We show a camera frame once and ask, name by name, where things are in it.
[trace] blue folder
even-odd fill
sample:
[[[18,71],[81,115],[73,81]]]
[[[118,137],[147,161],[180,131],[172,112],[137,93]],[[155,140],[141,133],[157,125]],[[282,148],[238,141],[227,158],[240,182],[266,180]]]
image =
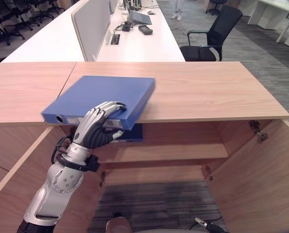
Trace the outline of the blue folder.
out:
[[[131,130],[155,89],[155,79],[83,76],[49,105],[42,115],[47,123],[78,125],[87,111],[105,101],[126,104],[126,111],[109,116],[104,126]]]

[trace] desk partition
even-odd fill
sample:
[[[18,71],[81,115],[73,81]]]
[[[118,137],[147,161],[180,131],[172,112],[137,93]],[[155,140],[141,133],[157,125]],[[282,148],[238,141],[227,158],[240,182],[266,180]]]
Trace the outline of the desk partition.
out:
[[[71,16],[85,61],[95,61],[110,24],[109,2],[86,0]]]

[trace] white table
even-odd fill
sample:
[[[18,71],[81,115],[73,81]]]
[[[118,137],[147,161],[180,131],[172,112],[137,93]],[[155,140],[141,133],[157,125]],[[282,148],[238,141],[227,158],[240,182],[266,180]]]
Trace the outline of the white table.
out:
[[[248,24],[258,25],[264,29],[276,29],[281,20],[286,16],[286,12],[289,12],[289,2],[258,0]],[[281,41],[288,28],[289,23],[279,35],[277,43]],[[289,37],[285,44],[289,46]]]
[[[143,6],[150,6],[149,0],[142,1]],[[50,22],[38,33],[11,53],[3,62],[57,62],[84,61],[84,57],[73,27],[71,13],[82,4],[82,0],[71,6]],[[118,9],[120,2],[111,15],[109,29],[113,29],[126,20],[127,16]],[[153,35],[143,35],[138,28],[121,34],[119,45],[102,43],[96,61],[107,62],[184,62],[183,55],[172,32],[159,8],[152,10]]]
[[[150,6],[150,0],[143,0],[143,6]],[[122,62],[184,62],[184,57],[175,41],[173,34],[159,8],[140,11],[147,14],[153,11],[156,15],[150,15],[153,29],[152,35],[144,35],[135,26],[130,32],[117,31],[120,34],[119,45],[106,45],[104,40],[99,51],[97,61],[122,61]],[[111,32],[127,20],[127,11],[116,9],[111,17]]]
[[[264,29],[277,29],[278,24],[289,12],[289,2],[281,2],[279,0],[258,0],[255,10],[248,24],[258,25]],[[285,28],[277,39],[280,42],[289,27]]]

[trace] person's leg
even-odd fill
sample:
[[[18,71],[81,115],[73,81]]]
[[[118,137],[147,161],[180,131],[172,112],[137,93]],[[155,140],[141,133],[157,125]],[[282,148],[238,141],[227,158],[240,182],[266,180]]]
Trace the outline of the person's leg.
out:
[[[182,19],[182,12],[183,12],[183,4],[184,0],[178,0],[178,20]]]
[[[173,3],[173,16],[171,17],[172,19],[178,18],[178,1],[179,0],[172,0]]]

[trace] cabinet hinge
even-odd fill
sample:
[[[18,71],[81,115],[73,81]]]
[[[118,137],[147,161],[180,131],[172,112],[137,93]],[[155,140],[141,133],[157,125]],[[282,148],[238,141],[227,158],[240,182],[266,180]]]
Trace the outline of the cabinet hinge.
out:
[[[258,121],[251,120],[249,121],[249,125],[252,131],[256,134],[258,143],[262,143],[269,138],[267,133],[260,132],[260,123]]]
[[[103,186],[104,181],[105,181],[105,171],[103,171],[103,172],[101,173],[101,182],[100,182],[100,184],[99,184],[100,187]]]
[[[209,177],[209,180],[212,181],[213,180],[213,176],[211,175],[211,171],[210,171],[210,167],[209,166],[206,166],[206,172],[207,172],[207,175]]]

